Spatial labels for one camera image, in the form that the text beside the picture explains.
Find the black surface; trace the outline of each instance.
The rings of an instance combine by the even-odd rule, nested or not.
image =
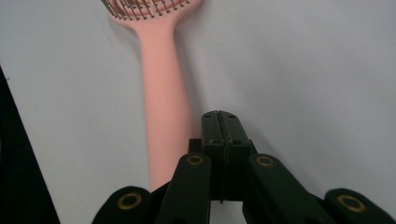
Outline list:
[[[0,223],[60,223],[0,68]]]

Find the pink hairbrush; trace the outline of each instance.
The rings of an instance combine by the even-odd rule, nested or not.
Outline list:
[[[196,137],[174,31],[202,0],[102,0],[110,18],[136,31],[142,50],[150,189],[168,182]]]

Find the white surface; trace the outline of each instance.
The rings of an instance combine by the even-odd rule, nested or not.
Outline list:
[[[392,0],[205,0],[176,38],[197,121],[234,113],[310,192],[354,189],[396,217],[395,11]],[[147,188],[135,34],[100,1],[5,0],[0,39],[61,222],[90,223],[115,190]],[[241,223],[239,210],[214,205],[212,223]]]

